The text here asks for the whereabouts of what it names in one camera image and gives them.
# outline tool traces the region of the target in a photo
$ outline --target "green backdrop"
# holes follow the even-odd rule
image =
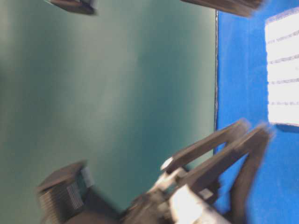
[[[214,126],[215,11],[99,0],[98,16],[0,0],[0,221],[38,223],[35,187],[88,159],[119,209]]]

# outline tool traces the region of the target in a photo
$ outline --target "white plastic part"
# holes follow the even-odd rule
[[[168,165],[172,162],[172,160],[173,160],[173,158],[171,157],[171,158],[169,158],[169,159],[167,159],[163,164],[162,164],[162,166],[161,166],[161,170],[162,169],[165,169],[166,167],[168,167]]]
[[[169,203],[175,224],[230,224],[187,185],[178,189]]]

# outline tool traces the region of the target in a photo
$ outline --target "black object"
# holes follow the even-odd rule
[[[181,0],[196,5],[214,8],[223,12],[249,17],[264,0]]]
[[[118,223],[119,212],[91,185],[85,161],[71,164],[49,175],[36,189],[45,211],[42,222],[50,220],[53,224],[83,224],[92,220],[91,223],[95,224]]]
[[[68,12],[93,15],[96,12],[93,8],[93,1],[94,0],[50,0],[49,3]]]
[[[174,154],[162,166],[164,173],[154,186],[137,197],[121,215],[92,189],[84,161],[64,167],[37,187],[46,213],[44,220],[50,219],[53,224],[174,224],[178,217],[173,216],[176,211],[170,201],[187,186],[191,204],[194,200],[202,204],[201,213],[206,217],[210,216],[217,224],[228,224],[228,221],[246,224],[247,197],[271,138],[266,126],[258,126],[246,134],[247,130],[246,121],[239,120]],[[184,168],[222,143],[225,146],[220,152],[196,168]],[[230,190],[230,210],[221,214],[213,207],[220,187],[218,178],[244,155],[247,157]],[[188,208],[189,201],[184,203]],[[190,210],[192,217],[197,213],[200,212]],[[204,222],[201,215],[195,218],[195,223]],[[193,224],[185,222],[185,217],[179,219],[179,223]]]

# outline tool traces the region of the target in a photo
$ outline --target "blue fabric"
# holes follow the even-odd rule
[[[252,127],[268,122],[265,20],[298,7],[298,0],[268,0],[247,19],[219,12],[219,67],[217,129],[246,118]],[[249,197],[252,224],[298,223],[299,130],[274,126],[269,144]],[[217,206],[228,209],[228,193],[242,161],[221,177],[224,184]]]

